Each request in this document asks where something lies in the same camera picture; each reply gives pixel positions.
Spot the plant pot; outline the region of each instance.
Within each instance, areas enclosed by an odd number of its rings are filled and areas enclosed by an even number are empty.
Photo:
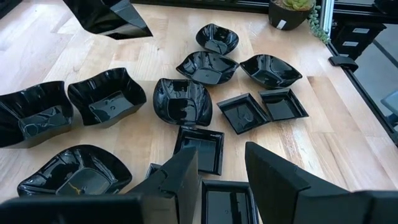
[[[398,0],[374,0],[374,6],[383,14],[398,14]]]
[[[278,6],[274,1],[269,1],[268,19],[273,27],[280,30],[292,30],[298,27],[312,11],[293,11]]]

